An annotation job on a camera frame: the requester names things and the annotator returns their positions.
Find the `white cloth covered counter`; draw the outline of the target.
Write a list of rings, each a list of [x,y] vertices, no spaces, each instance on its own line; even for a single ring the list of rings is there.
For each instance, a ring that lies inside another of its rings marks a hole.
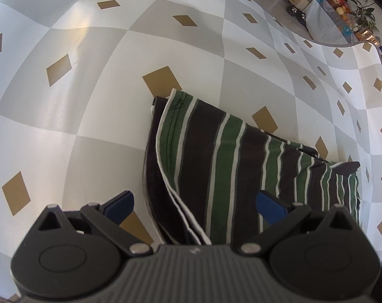
[[[308,32],[316,42],[329,46],[357,42],[352,29],[327,0],[312,0],[304,13]]]

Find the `green brown striped shirt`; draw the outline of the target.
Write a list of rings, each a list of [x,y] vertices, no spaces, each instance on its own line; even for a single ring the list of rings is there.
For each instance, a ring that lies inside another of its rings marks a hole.
[[[318,152],[252,127],[182,91],[156,97],[145,156],[151,214],[167,244],[240,245],[265,231],[264,190],[315,211],[360,212],[356,161]]]

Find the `fruit pile on counter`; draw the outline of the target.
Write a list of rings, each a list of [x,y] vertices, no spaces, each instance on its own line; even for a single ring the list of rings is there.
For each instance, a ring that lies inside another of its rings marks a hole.
[[[347,0],[327,0],[327,2],[346,23],[355,21]]]

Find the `checkered diamond pattern tablecloth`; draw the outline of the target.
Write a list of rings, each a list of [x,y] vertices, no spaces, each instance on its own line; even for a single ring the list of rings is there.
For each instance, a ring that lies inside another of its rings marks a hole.
[[[181,89],[330,161],[358,161],[360,224],[382,256],[382,62],[321,44],[256,0],[0,0],[0,297],[45,206],[145,201],[151,105]]]

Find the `black slippers pair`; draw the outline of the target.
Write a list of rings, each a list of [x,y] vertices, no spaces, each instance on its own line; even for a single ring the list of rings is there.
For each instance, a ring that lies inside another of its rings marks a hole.
[[[306,15],[304,12],[295,6],[288,6],[286,11],[290,16],[294,16],[304,27],[306,26]]]

